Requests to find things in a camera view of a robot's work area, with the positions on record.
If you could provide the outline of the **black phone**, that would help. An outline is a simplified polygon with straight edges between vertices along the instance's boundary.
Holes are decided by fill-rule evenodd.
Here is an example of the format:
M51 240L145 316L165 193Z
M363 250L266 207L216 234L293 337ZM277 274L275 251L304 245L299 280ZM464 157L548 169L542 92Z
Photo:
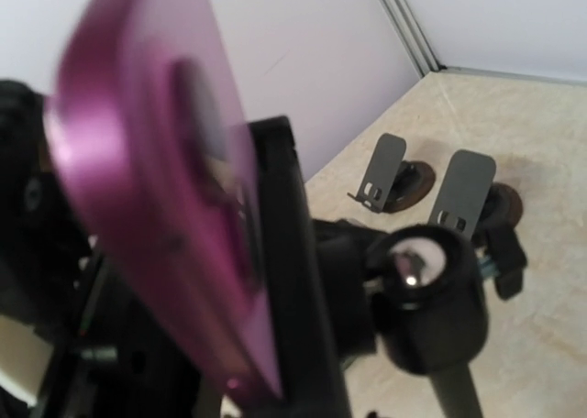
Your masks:
M256 160L210 0L91 0L45 130L73 211L194 365L282 396Z

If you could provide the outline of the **dark grey folding phone stand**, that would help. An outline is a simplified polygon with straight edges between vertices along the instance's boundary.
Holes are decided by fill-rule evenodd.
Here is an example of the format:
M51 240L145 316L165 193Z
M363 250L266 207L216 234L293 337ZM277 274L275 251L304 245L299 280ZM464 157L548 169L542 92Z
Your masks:
M394 214L421 202L432 190L436 173L422 160L404 160L406 142L381 134L360 187L347 196L376 214Z

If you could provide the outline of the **tall black clamp phone mount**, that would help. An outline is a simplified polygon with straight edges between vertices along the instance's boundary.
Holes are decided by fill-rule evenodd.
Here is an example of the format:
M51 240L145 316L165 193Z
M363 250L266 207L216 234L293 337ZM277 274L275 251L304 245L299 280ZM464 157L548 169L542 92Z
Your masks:
M243 415L350 416L341 363L383 342L396 367L430 380L445 416L481 416L469 365L488 336L483 284L493 280L502 300L522 291L527 258L514 228L486 230L476 248L428 221L386 233L314 219L287 118L249 131L284 392L242 404Z

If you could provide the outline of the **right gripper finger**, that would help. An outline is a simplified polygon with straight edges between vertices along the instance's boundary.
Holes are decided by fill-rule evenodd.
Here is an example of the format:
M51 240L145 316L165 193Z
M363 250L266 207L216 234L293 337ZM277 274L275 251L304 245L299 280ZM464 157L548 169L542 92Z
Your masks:
M190 417L199 373L63 196L44 103L1 82L1 414Z

